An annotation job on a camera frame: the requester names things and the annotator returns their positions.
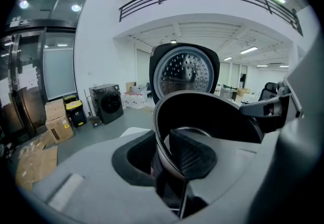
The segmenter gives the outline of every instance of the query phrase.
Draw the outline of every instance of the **black office chair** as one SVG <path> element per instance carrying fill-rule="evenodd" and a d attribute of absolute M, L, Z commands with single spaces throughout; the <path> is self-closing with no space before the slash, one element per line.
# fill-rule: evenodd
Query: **black office chair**
<path fill-rule="evenodd" d="M 266 83 L 264 89 L 261 91 L 260 100 L 266 100 L 277 96 L 277 84 Z"/>

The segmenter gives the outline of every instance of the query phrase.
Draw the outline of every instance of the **washing machine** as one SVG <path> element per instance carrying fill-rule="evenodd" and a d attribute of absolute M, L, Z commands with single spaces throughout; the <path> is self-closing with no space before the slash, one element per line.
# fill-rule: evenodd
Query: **washing machine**
<path fill-rule="evenodd" d="M 89 88 L 96 115 L 108 124 L 124 114 L 118 84 L 106 84 Z"/>

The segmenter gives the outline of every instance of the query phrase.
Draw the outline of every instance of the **inner lid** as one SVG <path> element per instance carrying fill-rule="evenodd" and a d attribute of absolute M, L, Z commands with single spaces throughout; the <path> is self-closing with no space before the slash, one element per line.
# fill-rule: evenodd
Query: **inner lid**
<path fill-rule="evenodd" d="M 181 90 L 210 92 L 214 82 L 213 64 L 203 51 L 181 46 L 160 59 L 153 79 L 159 99 L 168 93 Z"/>

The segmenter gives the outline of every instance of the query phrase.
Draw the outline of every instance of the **gray floor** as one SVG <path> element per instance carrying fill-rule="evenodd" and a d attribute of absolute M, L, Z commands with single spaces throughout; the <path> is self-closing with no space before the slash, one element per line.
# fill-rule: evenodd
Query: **gray floor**
<path fill-rule="evenodd" d="M 123 134 L 128 128 L 137 127 L 151 129 L 151 122 L 151 112 L 145 109 L 134 108 L 126 108 L 124 110 L 124 115 L 107 125 L 93 128 L 92 124 L 87 122 L 85 125 L 73 129 L 75 134 L 73 138 L 58 144 L 57 164 L 62 163 L 64 160 L 84 147 L 120 137 L 120 135 Z M 32 140 L 29 140 L 25 144 L 20 145 L 13 154 L 13 162 L 8 163 L 8 167 L 12 175 L 16 174 L 20 149 L 31 141 Z"/>

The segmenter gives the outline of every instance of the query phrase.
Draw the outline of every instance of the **glass door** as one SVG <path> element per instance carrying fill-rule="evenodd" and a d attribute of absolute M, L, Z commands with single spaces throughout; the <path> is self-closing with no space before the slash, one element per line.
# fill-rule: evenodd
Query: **glass door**
<path fill-rule="evenodd" d="M 17 102 L 27 117 L 29 135 L 34 136 L 46 131 L 45 101 L 41 89 L 41 35 L 42 31 L 19 34 L 16 54 Z"/>
<path fill-rule="evenodd" d="M 26 129 L 19 116 L 14 100 L 15 92 L 12 88 L 11 60 L 14 46 L 14 37 L 7 36 L 0 39 L 0 113 L 1 127 L 6 134 L 6 139 L 25 137 Z"/>

